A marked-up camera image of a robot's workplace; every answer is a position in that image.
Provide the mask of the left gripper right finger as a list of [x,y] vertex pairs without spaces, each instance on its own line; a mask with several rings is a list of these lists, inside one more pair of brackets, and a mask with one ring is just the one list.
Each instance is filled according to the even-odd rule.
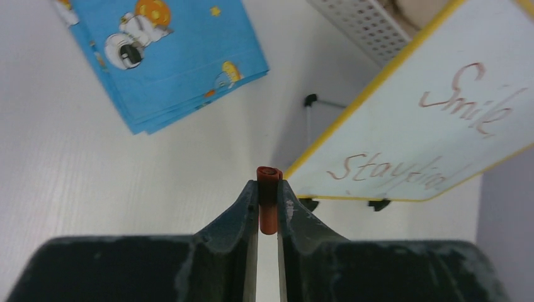
[[277,192],[282,301],[508,301],[491,261],[459,240],[353,241]]

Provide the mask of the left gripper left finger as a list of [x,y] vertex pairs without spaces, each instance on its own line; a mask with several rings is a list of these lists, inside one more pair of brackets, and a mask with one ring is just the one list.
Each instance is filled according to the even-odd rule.
[[8,301],[254,301],[258,185],[194,234],[57,237]]

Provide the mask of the red marker cap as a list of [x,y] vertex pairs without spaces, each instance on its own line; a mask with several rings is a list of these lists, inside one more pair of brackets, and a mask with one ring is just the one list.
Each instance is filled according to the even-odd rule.
[[277,195],[283,173],[273,167],[261,166],[256,170],[258,183],[259,228],[265,235],[273,235],[278,230]]

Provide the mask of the yellow framed whiteboard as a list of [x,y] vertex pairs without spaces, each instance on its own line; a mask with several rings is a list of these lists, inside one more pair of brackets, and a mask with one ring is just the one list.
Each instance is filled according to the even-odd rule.
[[450,1],[286,171],[301,198],[426,201],[533,146],[533,2]]

